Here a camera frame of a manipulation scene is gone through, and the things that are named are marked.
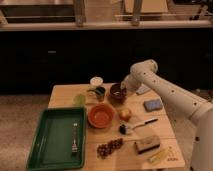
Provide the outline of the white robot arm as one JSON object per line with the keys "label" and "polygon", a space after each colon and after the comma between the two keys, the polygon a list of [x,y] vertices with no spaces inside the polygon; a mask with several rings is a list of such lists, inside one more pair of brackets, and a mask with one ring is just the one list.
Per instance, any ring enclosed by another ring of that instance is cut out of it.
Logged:
{"label": "white robot arm", "polygon": [[153,59],[135,63],[121,87],[135,92],[145,84],[182,111],[197,126],[190,170],[213,171],[213,103],[159,77],[157,70]]}

